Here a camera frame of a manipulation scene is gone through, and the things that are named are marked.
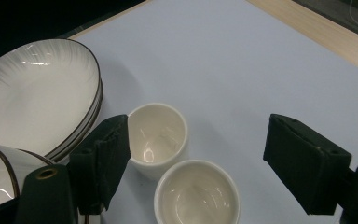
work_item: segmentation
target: cup rim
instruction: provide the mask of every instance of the cup rim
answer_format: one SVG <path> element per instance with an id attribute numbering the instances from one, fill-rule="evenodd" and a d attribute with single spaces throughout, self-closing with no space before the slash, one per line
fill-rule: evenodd
<path id="1" fill-rule="evenodd" d="M 188 166 L 190 164 L 205 165 L 207 167 L 214 169 L 216 172 L 218 172 L 220 175 L 222 175 L 223 178 L 225 178 L 225 180 L 228 182 L 230 189 L 234 195 L 235 203 L 238 205 L 237 208 L 235 209 L 235 217 L 233 218 L 232 223 L 230 223 L 230 224 L 238 223 L 240 220 L 240 216 L 241 216 L 241 199 L 240 199 L 240 194 L 238 192 L 238 188 L 237 188 L 234 180 L 232 179 L 232 177 L 222 167 L 220 167 L 219 165 L 217 165 L 216 163 L 213 163 L 211 161 L 187 160 L 187 161 L 180 161 L 180 162 L 176 163 L 174 166 L 172 166 L 167 172 L 165 172 L 165 174 L 159 180 L 158 185 L 156 186 L 156 191 L 155 191 L 155 196 L 154 196 L 154 211 L 155 211 L 155 216 L 156 216 L 156 220 L 157 220 L 158 224 L 164 224 L 161 219 L 162 212 L 159 209 L 159 202 L 158 202 L 158 200 L 161 196 L 162 187 L 166 184 L 167 181 L 169 181 L 169 177 L 172 176 L 173 173 L 177 172 L 180 168 L 182 168 L 184 166 Z"/>
<path id="2" fill-rule="evenodd" d="M 185 120 L 185 117 L 182 115 L 182 113 L 180 113 L 176 108 L 174 108 L 171 105 L 167 105 L 167 104 L 163 104 L 163 103 L 149 103 L 149 104 L 145 104 L 145 105 L 140 105 L 138 107 L 136 107 L 135 109 L 133 109 L 130 114 L 128 115 L 129 119 L 131 118 L 131 115 L 134 114 L 136 111 L 143 109 L 145 107 L 150 107 L 152 105 L 159 105 L 159 106 L 164 106 L 169 108 L 170 110 L 172 110 L 174 113 L 176 113 L 180 120 L 183 122 L 184 127 L 185 127 L 185 136 L 183 139 L 183 144 L 179 147 L 178 151 L 173 154 L 172 156 L 170 156 L 167 160 L 164 161 L 157 161 L 157 162 L 144 162 L 144 161 L 138 161 L 135 158 L 133 158 L 133 156 L 130 157 L 130 160 L 136 164 L 145 166 L 145 167 L 158 167 L 161 165 L 165 165 L 168 164 L 172 161 L 174 161 L 176 158 L 178 158 L 182 153 L 184 153 L 184 149 L 187 147 L 188 144 L 188 128 L 187 128 L 187 122 Z"/>

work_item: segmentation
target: white cup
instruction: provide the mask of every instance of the white cup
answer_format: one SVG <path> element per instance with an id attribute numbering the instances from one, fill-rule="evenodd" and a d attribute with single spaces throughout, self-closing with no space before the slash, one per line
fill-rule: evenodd
<path id="1" fill-rule="evenodd" d="M 149 179 L 159 180 L 188 159 L 185 118 L 170 105 L 142 105 L 129 114 L 130 162 Z"/>
<path id="2" fill-rule="evenodd" d="M 159 180 L 154 209 L 158 224 L 237 224 L 241 202 L 222 168 L 209 161 L 181 161 Z"/>

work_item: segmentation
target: ceramic bowl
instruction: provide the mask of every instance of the ceramic bowl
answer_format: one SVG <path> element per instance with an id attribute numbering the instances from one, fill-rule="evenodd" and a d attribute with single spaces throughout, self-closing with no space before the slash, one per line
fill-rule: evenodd
<path id="1" fill-rule="evenodd" d="M 14 49 L 0 58 L 0 145 L 58 161 L 90 129 L 102 96 L 84 45 L 48 39 Z"/>
<path id="2" fill-rule="evenodd" d="M 231 177 L 209 161 L 182 161 L 159 180 L 154 198 L 158 224 L 236 224 L 240 200 Z"/>
<path id="3" fill-rule="evenodd" d="M 188 158 L 188 130 L 183 115 L 170 105 L 141 105 L 129 114 L 130 162 L 159 180 L 174 164 Z"/>
<path id="4" fill-rule="evenodd" d="M 0 146 L 0 204 L 19 197 L 25 177 L 50 164 L 33 152 Z"/>

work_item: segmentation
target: dishware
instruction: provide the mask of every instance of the dishware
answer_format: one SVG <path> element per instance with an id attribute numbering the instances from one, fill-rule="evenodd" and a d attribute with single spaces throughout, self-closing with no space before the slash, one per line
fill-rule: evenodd
<path id="1" fill-rule="evenodd" d="M 0 146 L 0 204 L 19 197 L 25 177 L 52 163 L 33 152 Z"/>
<path id="2" fill-rule="evenodd" d="M 170 105 L 141 105 L 129 114 L 130 162 L 153 180 L 188 158 L 185 118 Z"/>
<path id="3" fill-rule="evenodd" d="M 236 224 L 240 199 L 232 178 L 209 161 L 182 161 L 159 180 L 154 198 L 158 224 Z"/>
<path id="4" fill-rule="evenodd" d="M 0 58 L 0 145 L 60 161 L 95 122 L 102 98 L 86 46 L 47 39 L 14 49 Z"/>

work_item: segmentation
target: white table surface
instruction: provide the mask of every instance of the white table surface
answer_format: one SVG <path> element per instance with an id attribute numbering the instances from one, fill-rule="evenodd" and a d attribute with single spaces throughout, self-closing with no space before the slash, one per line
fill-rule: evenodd
<path id="1" fill-rule="evenodd" d="M 358 68 L 244 0 L 153 0 L 76 38 L 95 54 L 99 121 L 162 102 L 188 122 L 192 159 L 236 182 L 240 223 L 335 223 L 307 216 L 262 160 L 269 115 L 348 150 L 358 166 Z M 129 164 L 102 223 L 156 223 L 157 183 Z"/>

